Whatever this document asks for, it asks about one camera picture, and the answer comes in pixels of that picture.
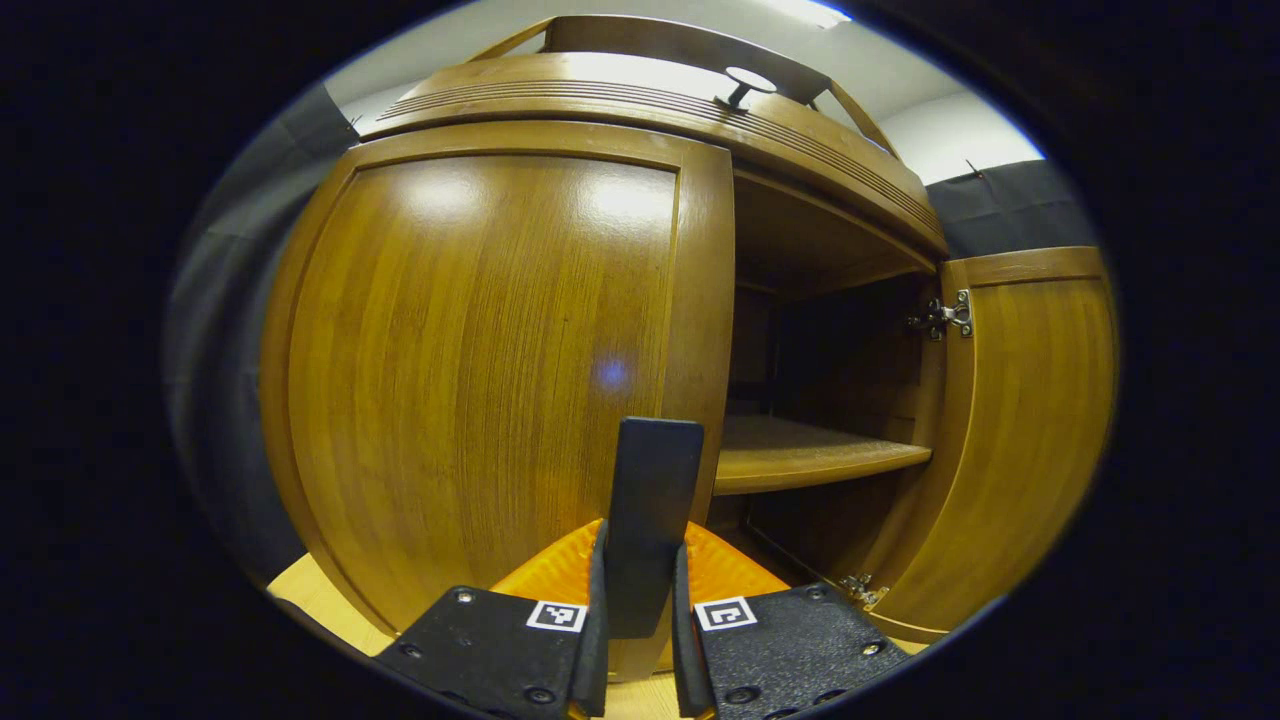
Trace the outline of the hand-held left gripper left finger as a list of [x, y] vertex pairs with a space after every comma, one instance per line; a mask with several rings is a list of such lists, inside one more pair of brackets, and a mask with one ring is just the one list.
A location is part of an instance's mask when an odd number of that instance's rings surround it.
[[452, 719], [591, 719], [605, 710], [608, 606], [596, 519], [493, 588], [448, 588], [375, 666]]

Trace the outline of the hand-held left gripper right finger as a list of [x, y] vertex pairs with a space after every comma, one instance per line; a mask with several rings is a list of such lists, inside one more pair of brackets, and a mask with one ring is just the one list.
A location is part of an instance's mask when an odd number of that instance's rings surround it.
[[911, 660], [824, 582], [790, 585], [690, 523], [675, 556], [682, 717], [818, 719]]

